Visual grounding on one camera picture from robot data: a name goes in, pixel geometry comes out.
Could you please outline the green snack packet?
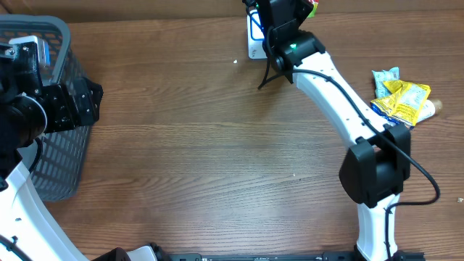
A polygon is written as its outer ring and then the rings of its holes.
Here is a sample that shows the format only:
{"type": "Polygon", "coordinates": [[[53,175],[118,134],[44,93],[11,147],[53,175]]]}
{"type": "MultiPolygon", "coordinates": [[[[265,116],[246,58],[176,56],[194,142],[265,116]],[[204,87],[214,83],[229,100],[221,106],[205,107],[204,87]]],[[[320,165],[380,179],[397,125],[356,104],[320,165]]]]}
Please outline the green snack packet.
{"type": "Polygon", "coordinates": [[[318,5],[319,5],[319,0],[307,0],[312,9],[311,9],[311,12],[308,14],[308,18],[313,18],[317,12],[317,9],[318,9],[318,5]]]}

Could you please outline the teal tissue packet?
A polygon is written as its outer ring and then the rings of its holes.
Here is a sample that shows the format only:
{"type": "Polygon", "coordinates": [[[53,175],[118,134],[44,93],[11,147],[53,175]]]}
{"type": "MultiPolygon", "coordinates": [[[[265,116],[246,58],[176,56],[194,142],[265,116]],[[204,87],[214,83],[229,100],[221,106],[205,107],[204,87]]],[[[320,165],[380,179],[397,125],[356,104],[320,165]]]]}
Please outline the teal tissue packet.
{"type": "Polygon", "coordinates": [[[377,98],[384,98],[391,95],[391,91],[384,85],[385,81],[399,80],[400,71],[398,67],[390,70],[372,71],[374,83],[376,85],[375,93],[377,98]]]}

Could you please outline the yellow snack packet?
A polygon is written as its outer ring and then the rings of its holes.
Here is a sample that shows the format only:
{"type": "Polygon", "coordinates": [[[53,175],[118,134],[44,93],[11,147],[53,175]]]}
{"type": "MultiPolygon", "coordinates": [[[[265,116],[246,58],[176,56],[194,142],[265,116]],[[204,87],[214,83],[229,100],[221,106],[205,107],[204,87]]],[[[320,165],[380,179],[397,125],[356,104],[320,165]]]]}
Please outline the yellow snack packet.
{"type": "Polygon", "coordinates": [[[386,116],[388,120],[413,127],[431,93],[431,87],[403,80],[384,81],[390,95],[370,102],[374,111],[386,116]]]}

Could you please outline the white tube gold cap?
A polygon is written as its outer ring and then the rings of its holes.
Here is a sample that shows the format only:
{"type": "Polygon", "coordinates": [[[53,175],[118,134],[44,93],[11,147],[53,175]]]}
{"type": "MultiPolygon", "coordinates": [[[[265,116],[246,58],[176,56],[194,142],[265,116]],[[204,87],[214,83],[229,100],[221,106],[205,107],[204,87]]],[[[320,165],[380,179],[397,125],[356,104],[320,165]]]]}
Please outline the white tube gold cap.
{"type": "Polygon", "coordinates": [[[420,111],[418,117],[418,123],[424,120],[433,117],[434,115],[439,115],[443,109],[443,103],[439,99],[427,99],[423,105],[422,110],[420,111]]]}

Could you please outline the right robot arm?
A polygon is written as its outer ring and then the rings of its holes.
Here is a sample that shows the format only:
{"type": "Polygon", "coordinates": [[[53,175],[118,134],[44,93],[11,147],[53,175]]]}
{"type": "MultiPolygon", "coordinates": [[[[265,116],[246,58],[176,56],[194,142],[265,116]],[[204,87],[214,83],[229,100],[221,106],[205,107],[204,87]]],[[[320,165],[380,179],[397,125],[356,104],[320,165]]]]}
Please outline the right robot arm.
{"type": "Polygon", "coordinates": [[[249,26],[262,33],[267,68],[311,98],[347,148],[339,180],[357,204],[357,258],[397,259],[394,211],[410,177],[409,130],[376,114],[341,76],[322,42],[300,28],[313,2],[249,0],[245,6],[249,26]]]}

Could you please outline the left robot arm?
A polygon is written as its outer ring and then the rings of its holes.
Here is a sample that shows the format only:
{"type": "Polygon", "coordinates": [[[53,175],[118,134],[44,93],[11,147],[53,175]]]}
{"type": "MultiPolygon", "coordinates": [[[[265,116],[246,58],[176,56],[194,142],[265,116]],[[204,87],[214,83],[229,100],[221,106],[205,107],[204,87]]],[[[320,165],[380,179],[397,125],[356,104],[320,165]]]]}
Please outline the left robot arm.
{"type": "Polygon", "coordinates": [[[1,259],[85,260],[51,216],[31,173],[47,133],[90,126],[99,120],[103,91],[87,78],[44,85],[49,47],[26,36],[1,44],[1,259]]]}

